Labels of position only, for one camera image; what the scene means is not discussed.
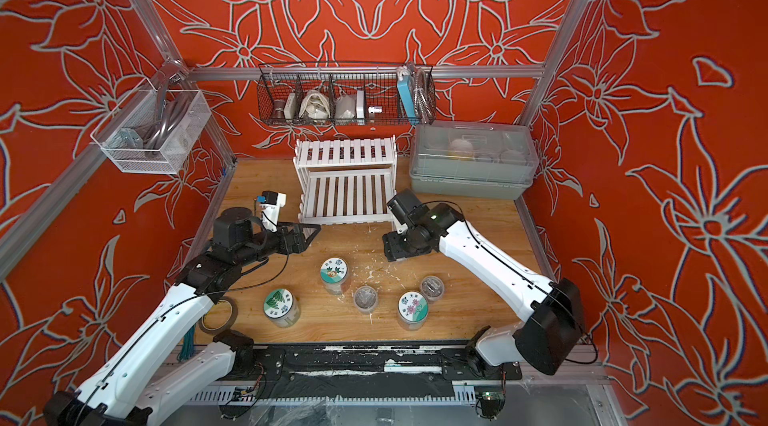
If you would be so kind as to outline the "seed jar flower lid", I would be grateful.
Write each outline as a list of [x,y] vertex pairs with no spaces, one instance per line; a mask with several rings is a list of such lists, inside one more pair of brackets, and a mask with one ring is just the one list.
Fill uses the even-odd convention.
[[418,291],[403,293],[397,302],[397,319],[406,330],[420,329],[429,314],[429,303]]

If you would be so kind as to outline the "clear plastic wall bin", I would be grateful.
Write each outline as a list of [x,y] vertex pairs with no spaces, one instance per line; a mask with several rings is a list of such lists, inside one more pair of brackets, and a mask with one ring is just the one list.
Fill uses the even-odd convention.
[[144,80],[105,114],[92,141],[123,173],[178,174],[211,117],[201,90]]

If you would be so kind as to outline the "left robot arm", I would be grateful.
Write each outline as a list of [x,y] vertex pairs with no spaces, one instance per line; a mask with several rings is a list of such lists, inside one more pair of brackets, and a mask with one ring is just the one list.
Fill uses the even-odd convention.
[[48,425],[160,425],[194,395],[231,372],[255,366],[254,342],[226,329],[201,353],[160,380],[153,377],[189,330],[243,276],[273,254],[304,252],[320,225],[279,220],[267,206],[261,216],[245,207],[226,209],[212,238],[175,278],[165,297],[128,341],[75,391],[46,403]]

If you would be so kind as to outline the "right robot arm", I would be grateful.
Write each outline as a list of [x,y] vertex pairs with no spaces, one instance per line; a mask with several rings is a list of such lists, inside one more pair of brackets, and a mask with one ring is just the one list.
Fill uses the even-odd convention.
[[518,318],[472,337],[465,357],[473,373],[522,361],[552,376],[564,363],[597,362],[599,349],[587,332],[575,283],[554,281],[524,266],[485,238],[455,202],[423,202],[406,189],[388,200],[387,208],[396,223],[396,230],[382,236],[388,261],[440,253],[490,287]]

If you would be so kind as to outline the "small clear cup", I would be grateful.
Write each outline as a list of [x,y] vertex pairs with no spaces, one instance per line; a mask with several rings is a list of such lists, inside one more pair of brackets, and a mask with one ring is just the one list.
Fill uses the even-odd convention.
[[356,289],[353,301],[362,314],[371,314],[378,306],[379,295],[374,287],[362,285]]
[[420,281],[419,290],[428,302],[434,303],[443,298],[445,284],[438,276],[427,275]]

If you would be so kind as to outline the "blue box in basket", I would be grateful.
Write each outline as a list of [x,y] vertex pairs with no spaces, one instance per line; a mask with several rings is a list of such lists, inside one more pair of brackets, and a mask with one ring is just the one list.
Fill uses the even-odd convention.
[[402,102],[404,116],[411,124],[418,122],[415,111],[414,97],[411,86],[411,70],[407,66],[399,66],[396,70],[397,90]]

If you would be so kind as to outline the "seed jar tree lid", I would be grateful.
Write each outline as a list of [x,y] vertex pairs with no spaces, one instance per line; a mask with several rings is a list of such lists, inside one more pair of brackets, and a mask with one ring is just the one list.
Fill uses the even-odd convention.
[[280,328],[293,326],[301,315],[298,299],[286,288],[278,288],[267,294],[263,302],[263,312]]

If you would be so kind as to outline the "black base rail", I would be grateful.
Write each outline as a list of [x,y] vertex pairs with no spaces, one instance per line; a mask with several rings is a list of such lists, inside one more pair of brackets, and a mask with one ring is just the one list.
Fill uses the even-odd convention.
[[488,366],[472,359],[467,340],[274,343],[253,347],[256,370],[270,381],[291,375],[404,374],[448,381],[517,381],[520,363]]

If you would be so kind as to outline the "grey lidded storage box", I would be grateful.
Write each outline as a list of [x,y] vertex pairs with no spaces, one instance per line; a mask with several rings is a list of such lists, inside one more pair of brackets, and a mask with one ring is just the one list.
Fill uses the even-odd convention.
[[436,121],[415,128],[409,175],[419,193],[516,200],[538,165],[524,126]]

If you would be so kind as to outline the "white slatted wooden shelf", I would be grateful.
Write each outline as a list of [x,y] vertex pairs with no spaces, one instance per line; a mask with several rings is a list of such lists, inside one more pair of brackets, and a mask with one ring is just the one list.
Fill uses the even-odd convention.
[[395,138],[300,141],[294,167],[302,189],[298,218],[320,225],[389,223],[396,194]]

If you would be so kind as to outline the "seed jar strawberry lid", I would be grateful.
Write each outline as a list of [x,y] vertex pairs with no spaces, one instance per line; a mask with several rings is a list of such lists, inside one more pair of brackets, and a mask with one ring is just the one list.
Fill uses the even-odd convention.
[[340,257],[326,259],[320,266],[320,278],[325,290],[332,295],[343,295],[348,287],[350,269]]

